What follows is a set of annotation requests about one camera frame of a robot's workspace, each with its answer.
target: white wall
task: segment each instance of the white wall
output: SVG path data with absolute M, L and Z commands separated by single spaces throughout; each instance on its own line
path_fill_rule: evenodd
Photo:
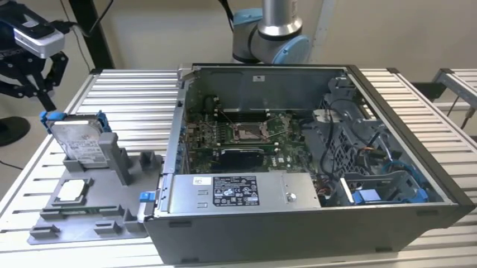
M 233 12 L 261 0 L 230 0 Z M 304 33 L 315 35 L 323 0 L 300 0 Z M 103 10 L 107 1 L 98 1 Z M 232 32 L 217 0 L 115 1 L 105 23 L 114 60 L 125 68 L 174 69 L 181 63 L 230 62 Z
M 431 80 L 439 68 L 477 68 L 476 18 L 476 0 L 337 0 L 313 60 L 396 67 L 411 80 Z
M 26 4 L 29 8 L 46 19 L 67 20 L 59 0 L 21 0 L 19 2 Z M 75 21 L 77 19 L 71 12 L 69 1 L 63 0 L 63 2 L 66 3 L 70 19 Z M 90 54 L 83 42 L 83 38 L 81 38 L 81 44 L 83 46 L 83 51 L 86 52 L 87 60 L 93 66 L 93 61 L 90 59 Z M 66 74 L 63 76 L 62 84 L 55 89 L 54 102 L 59 108 L 59 111 L 63 111 L 67 108 L 67 105 L 89 75 L 87 66 L 79 53 L 79 47 L 73 33 L 67 36 L 67 44 L 63 51 L 70 58 L 70 62 Z M 49 60 L 45 73 L 50 71 L 50 67 L 51 63 Z M 0 118 L 5 116 L 37 116 L 43 110 L 43 106 L 38 100 L 34 101 L 34 99 L 29 98 L 17 99 L 0 94 Z

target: aluminum table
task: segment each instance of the aluminum table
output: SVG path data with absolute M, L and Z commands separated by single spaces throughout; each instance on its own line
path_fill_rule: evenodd
M 449 175 L 477 203 L 477 145 L 425 99 L 400 73 L 364 69 Z M 119 146 L 165 155 L 177 97 L 173 70 L 105 70 L 91 74 L 66 110 L 107 113 Z M 45 139 L 0 201 L 2 267 L 168 267 L 149 238 L 31 246 L 37 223 L 63 174 L 65 153 L 51 135 Z M 477 267 L 477 210 L 448 229 L 427 232 L 401 252 L 284 260 L 208 267 Z

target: sticker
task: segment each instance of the sticker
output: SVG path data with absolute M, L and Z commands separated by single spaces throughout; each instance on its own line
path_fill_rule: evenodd
M 214 205 L 217 207 L 260 205 L 256 176 L 214 177 Z
M 194 185 L 210 185 L 212 177 L 194 177 Z
M 69 141 L 67 145 L 82 164 L 106 163 L 106 157 L 97 140 Z
M 254 75 L 254 82 L 265 82 L 266 76 L 265 75 Z

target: power supply label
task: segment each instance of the power supply label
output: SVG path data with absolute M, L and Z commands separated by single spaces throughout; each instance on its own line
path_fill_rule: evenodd
M 260 205 L 260 187 L 256 176 L 214 177 L 214 205 Z

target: hard drive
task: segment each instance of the hard drive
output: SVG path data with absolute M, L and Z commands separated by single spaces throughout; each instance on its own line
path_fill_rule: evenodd
M 107 167 L 106 157 L 98 142 L 101 134 L 111 132 L 111 129 L 102 112 L 95 115 L 53 113 L 42 121 L 70 160 L 78 160 L 85 168 Z

